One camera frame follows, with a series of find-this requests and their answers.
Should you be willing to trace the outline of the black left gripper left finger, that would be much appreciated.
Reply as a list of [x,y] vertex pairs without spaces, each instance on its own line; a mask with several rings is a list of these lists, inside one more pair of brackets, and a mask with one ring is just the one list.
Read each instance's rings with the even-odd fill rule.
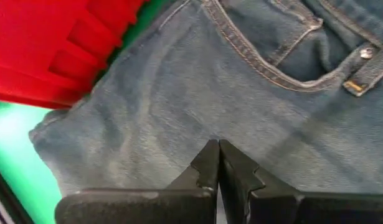
[[216,199],[218,176],[219,142],[211,139],[188,167],[166,187],[166,190],[205,190]]

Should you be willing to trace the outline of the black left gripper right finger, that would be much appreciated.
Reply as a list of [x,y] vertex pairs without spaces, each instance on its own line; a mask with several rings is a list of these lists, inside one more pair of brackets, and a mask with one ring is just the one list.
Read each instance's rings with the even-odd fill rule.
[[297,190],[221,139],[219,182],[228,224],[294,224]]

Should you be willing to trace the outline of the dark blue denim jeans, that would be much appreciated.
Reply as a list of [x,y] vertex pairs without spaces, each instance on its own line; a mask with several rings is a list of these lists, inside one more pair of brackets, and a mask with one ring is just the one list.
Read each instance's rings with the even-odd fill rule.
[[219,176],[166,190],[211,139],[297,190],[294,224],[383,224],[383,0],[175,0],[30,138],[57,224],[228,224]]

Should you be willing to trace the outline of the red plastic laundry bin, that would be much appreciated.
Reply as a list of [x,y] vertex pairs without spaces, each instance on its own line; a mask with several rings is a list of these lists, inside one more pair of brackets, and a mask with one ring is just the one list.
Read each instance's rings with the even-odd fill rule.
[[0,101],[68,108],[147,0],[0,0]]

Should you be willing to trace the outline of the green table mat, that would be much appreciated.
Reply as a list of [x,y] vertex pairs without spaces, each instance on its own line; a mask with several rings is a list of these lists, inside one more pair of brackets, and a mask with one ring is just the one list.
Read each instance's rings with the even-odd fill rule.
[[[136,35],[160,4],[161,0],[147,0],[137,12],[136,22],[126,31]],[[122,46],[115,50],[126,46],[130,40],[123,34]],[[107,67],[112,55],[108,58]],[[38,224],[54,224],[54,208],[60,200],[60,193],[51,172],[33,149],[28,132],[51,109],[66,108],[0,101],[0,173]]]

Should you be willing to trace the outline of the black aluminium frame rail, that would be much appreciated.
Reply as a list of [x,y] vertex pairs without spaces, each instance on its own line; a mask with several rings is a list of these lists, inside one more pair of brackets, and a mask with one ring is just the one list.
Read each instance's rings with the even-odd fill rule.
[[0,224],[35,224],[1,174]]

